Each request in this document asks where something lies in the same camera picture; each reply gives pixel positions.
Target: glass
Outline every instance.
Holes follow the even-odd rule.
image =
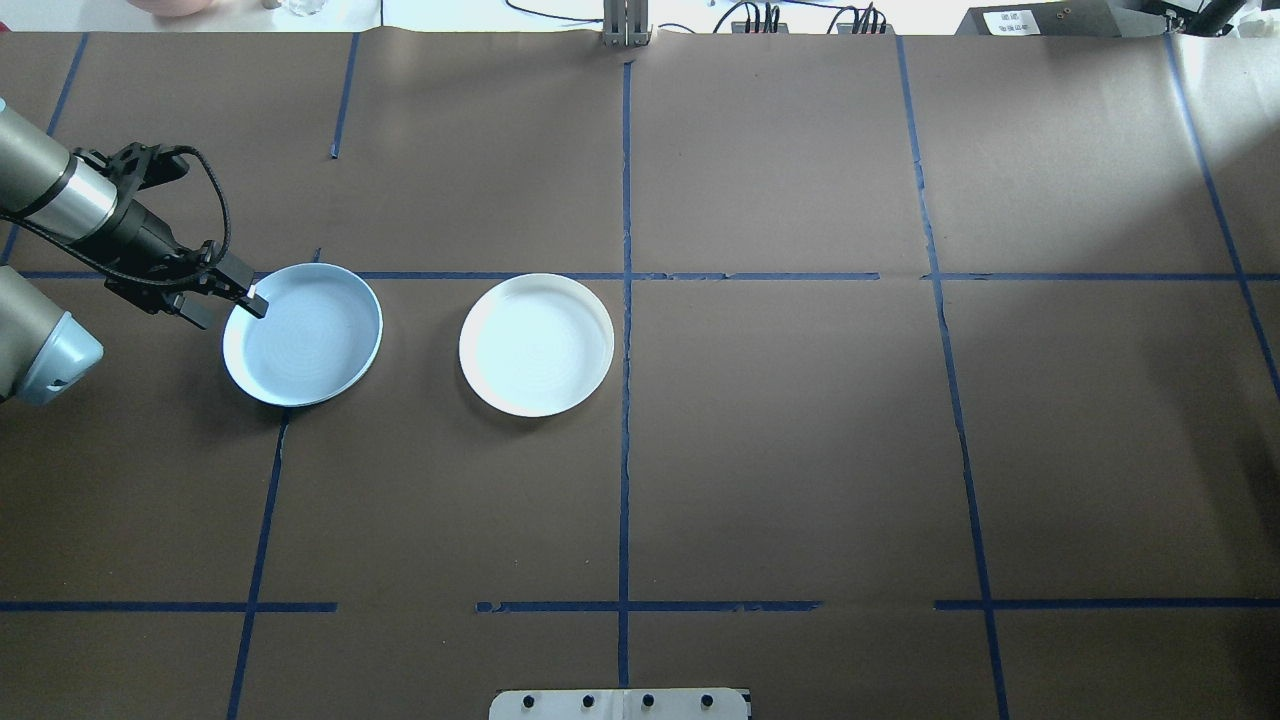
[[[314,15],[329,0],[284,0],[284,6],[294,15]]]

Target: table surface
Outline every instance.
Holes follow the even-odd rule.
[[[1276,44],[9,33],[0,64],[68,146],[202,149],[238,255],[360,272],[387,322],[280,411],[220,328],[14,237],[106,357],[0,409],[0,715],[1280,712]],[[146,202],[218,231],[197,178]],[[544,420],[457,364],[525,272],[620,338]]]

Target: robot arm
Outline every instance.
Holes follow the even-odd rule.
[[[195,250],[136,200],[141,190],[186,176],[184,156],[196,158],[209,174],[223,213],[221,242]],[[59,246],[146,313],[179,315],[206,328],[212,316],[187,302],[191,291],[225,297],[257,318],[266,314],[266,301],[253,293],[253,270],[228,252],[227,202],[195,147],[132,143],[110,156],[68,152],[0,99],[0,220]],[[19,393],[47,402],[97,361],[101,346],[95,351],[95,345],[69,314],[0,268],[0,400]]]

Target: grid line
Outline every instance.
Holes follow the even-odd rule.
[[[1010,610],[1207,610],[1207,609],[1280,609],[1274,597],[1066,597],[992,600],[996,611]],[[933,603],[940,612],[983,610],[978,600],[940,600]]]
[[[991,605],[991,578],[987,571],[987,551],[982,539],[982,519],[978,514],[978,492],[973,483],[973,464],[969,457],[969,438],[965,434],[964,406],[960,404],[960,384],[956,378],[955,354],[951,350],[951,331],[947,328],[946,300],[942,295],[942,270],[938,265],[937,246],[933,241],[933,222],[929,219],[929,206],[924,199],[924,164],[920,160],[920,138],[915,127],[915,109],[911,102],[911,78],[906,67],[906,46],[902,36],[896,36],[897,65],[902,77],[902,102],[906,110],[906,129],[911,141],[911,163],[915,170],[915,187],[920,204],[920,223],[924,228],[924,241],[929,255],[929,272],[933,286],[933,302],[938,316],[938,333],[942,337],[942,359],[947,369],[947,386],[951,392],[951,414],[960,439],[960,461],[964,473],[965,497],[969,503],[969,530],[973,536],[973,553],[978,568],[978,588],[982,593],[983,619],[987,625],[987,652],[991,656],[991,675],[996,691],[996,707],[1001,720],[1009,719],[1009,701],[1005,697],[1004,662],[1000,657],[1000,638],[996,632],[996,612]]]
[[[622,64],[622,466],[618,502],[618,687],[631,684],[631,63]]]
[[[275,270],[255,273],[262,279]],[[535,270],[352,270],[366,281],[507,281]],[[101,279],[93,270],[19,270],[29,281]],[[554,272],[575,281],[626,279],[626,273]],[[932,282],[933,273],[920,275]],[[940,273],[945,282],[1239,282],[1234,273]],[[1280,273],[1245,273],[1249,283],[1280,282]],[[631,273],[632,282],[873,282],[881,273]]]
[[[356,55],[360,53],[360,35],[351,33],[351,49],[347,51],[347,76],[342,81],[342,101],[338,104],[338,123],[333,128],[333,145],[329,156],[334,160],[342,152],[342,131],[347,126],[347,104],[351,101],[351,86],[356,78]]]
[[[817,600],[612,600],[477,602],[480,615],[515,612],[812,612],[822,607]]]
[[[280,487],[280,470],[284,466],[284,438],[289,432],[292,410],[280,413],[280,433],[275,439],[275,459],[271,462],[271,482],[266,487],[266,502],[262,509],[262,525],[257,534],[257,553],[253,559],[253,575],[248,584],[248,601],[244,607],[244,624],[241,628],[239,651],[236,655],[236,674],[232,678],[232,694],[227,703],[227,720],[234,720],[239,712],[241,691],[244,687],[244,669],[248,665],[248,648],[253,641],[253,620],[257,616],[257,597],[262,589],[262,569],[266,565],[266,544],[271,538],[271,516],[275,514],[275,498]]]
[[[5,601],[0,612],[244,612],[247,602]],[[259,612],[337,612],[337,602],[260,602]]]
[[[1248,275],[1244,274],[1244,264],[1240,261],[1240,252],[1235,247],[1235,238],[1231,236],[1231,225],[1226,222],[1226,211],[1222,209],[1222,199],[1217,195],[1217,184],[1213,182],[1213,173],[1204,156],[1204,146],[1201,143],[1199,132],[1192,119],[1190,106],[1187,104],[1187,92],[1183,88],[1183,73],[1178,69],[1178,55],[1174,49],[1174,38],[1165,35],[1165,56],[1169,59],[1169,72],[1174,79],[1174,97],[1178,101],[1178,110],[1187,127],[1192,147],[1196,150],[1196,161],[1199,163],[1201,174],[1204,178],[1204,188],[1208,191],[1210,202],[1213,205],[1213,217],[1217,218],[1217,227],[1222,232],[1222,242],[1226,243],[1226,254],[1231,258],[1231,268],[1235,270],[1236,282],[1240,284],[1240,295],[1244,296],[1244,305],[1249,310],[1249,322],[1253,324],[1253,333],[1258,338],[1258,347],[1262,359],[1267,364],[1267,374],[1271,377],[1271,388],[1280,400],[1280,373],[1276,372],[1275,356],[1271,354],[1271,343],[1267,342],[1267,333],[1262,328],[1262,318],[1258,316],[1258,306],[1253,302],[1253,292],[1249,290]]]

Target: plate rim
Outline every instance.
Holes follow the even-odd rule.
[[[468,347],[471,350],[471,356],[474,357],[475,355],[474,352],[475,343],[472,342],[468,345],[467,337],[479,333],[479,331],[476,329],[479,323],[479,320],[476,320],[477,311],[480,311],[486,305],[495,302],[497,295],[504,291],[509,291],[512,283],[529,283],[532,279],[541,279],[541,281],[549,279],[552,283],[558,284],[561,288],[572,291],[571,297],[582,301],[584,307],[591,315],[594,315],[596,320],[603,319],[604,320],[603,327],[608,331],[605,333],[608,341],[608,363],[604,364],[600,377],[595,379],[595,383],[591,384],[590,389],[588,389],[586,393],[582,395],[582,397],[575,400],[572,404],[564,407],[561,407],[558,410],[550,410],[547,413],[541,411],[529,413],[527,410],[518,409],[513,404],[504,402],[502,397],[495,396],[494,393],[483,392],[479,387],[476,387],[475,375],[479,373],[479,368],[475,366],[476,364],[474,361],[472,363],[467,361]],[[589,297],[590,300],[586,300],[586,297],[581,295],[582,292],[585,292],[586,297]],[[617,333],[614,332],[613,328],[613,315],[611,315],[609,309],[604,306],[604,301],[600,300],[598,295],[591,292],[591,288],[586,287],[585,284],[573,278],[558,273],[524,273],[520,275],[507,278],[499,282],[498,284],[490,287],[471,305],[471,309],[467,310],[467,316],[465,320],[462,320],[462,329],[458,332],[458,365],[461,365],[462,375],[463,378],[466,378],[467,386],[471,387],[471,391],[475,392],[476,396],[480,400],[485,401],[485,404],[488,404],[490,407],[500,410],[508,415],[515,415],[517,418],[549,418],[552,415],[559,415],[561,413],[567,413],[573,407],[577,407],[596,389],[600,388],[600,386],[604,383],[604,379],[609,377],[609,370],[613,368],[613,356],[617,352],[616,334]]]
[[[342,265],[334,265],[332,263],[297,263],[294,265],[287,265],[284,268],[280,268],[278,270],[271,272],[270,274],[268,274],[262,279],[257,281],[253,284],[253,292],[255,293],[259,292],[261,290],[262,283],[270,281],[271,278],[288,279],[288,275],[282,274],[282,273],[291,273],[292,272],[292,273],[296,274],[296,273],[301,272],[301,270],[297,270],[297,268],[306,268],[306,269],[317,269],[317,268],[321,268],[323,269],[321,272],[330,273],[333,277],[343,277],[343,278],[349,277],[349,278],[355,278],[360,283],[360,286],[364,287],[365,292],[369,293],[369,297],[372,300],[372,307],[374,307],[374,310],[375,310],[375,313],[378,315],[378,333],[374,337],[374,345],[372,345],[372,347],[369,351],[369,357],[365,359],[365,364],[360,368],[360,370],[355,375],[352,375],[352,378],[349,380],[347,380],[337,391],[334,391],[334,392],[332,392],[329,395],[325,395],[323,397],[319,397],[316,400],[310,400],[308,398],[308,400],[303,400],[301,402],[296,402],[296,401],[284,401],[284,402],[282,402],[282,400],[285,400],[285,398],[283,398],[283,397],[280,397],[278,395],[273,395],[271,398],[268,398],[268,397],[262,397],[261,395],[257,395],[257,393],[252,392],[251,389],[248,389],[247,387],[244,387],[244,383],[242,383],[241,378],[237,377],[237,372],[232,369],[229,355],[228,355],[228,343],[230,342],[232,324],[236,323],[237,325],[246,325],[248,323],[248,320],[253,319],[250,315],[248,310],[244,310],[243,307],[234,307],[232,310],[232,314],[227,318],[227,324],[223,328],[223,366],[227,368],[227,374],[230,375],[232,382],[234,382],[236,386],[238,388],[241,388],[242,392],[244,392],[246,395],[248,395],[253,400],[257,400],[260,402],[265,402],[268,405],[274,405],[276,407],[306,407],[308,405],[319,405],[319,404],[321,404],[321,402],[324,402],[326,400],[333,400],[334,397],[342,395],[343,392],[346,392],[347,389],[349,389],[351,386],[356,384],[356,382],[360,380],[360,378],[365,377],[365,373],[369,372],[369,368],[371,368],[374,365],[374,360],[378,357],[378,351],[381,348],[381,345],[383,345],[383,329],[385,327],[385,319],[383,318],[383,304],[381,304],[381,301],[378,300],[378,293],[374,292],[374,288],[370,287],[367,282],[365,282],[365,278],[360,277],[358,274],[351,272],[347,268],[343,268]],[[243,356],[243,355],[244,355],[244,352],[243,352],[243,340],[242,340],[242,343],[241,343],[241,356]],[[247,364],[242,363],[242,366],[247,368]],[[244,370],[244,374],[248,375],[247,369]],[[255,383],[255,387],[262,388],[264,386],[261,383]]]

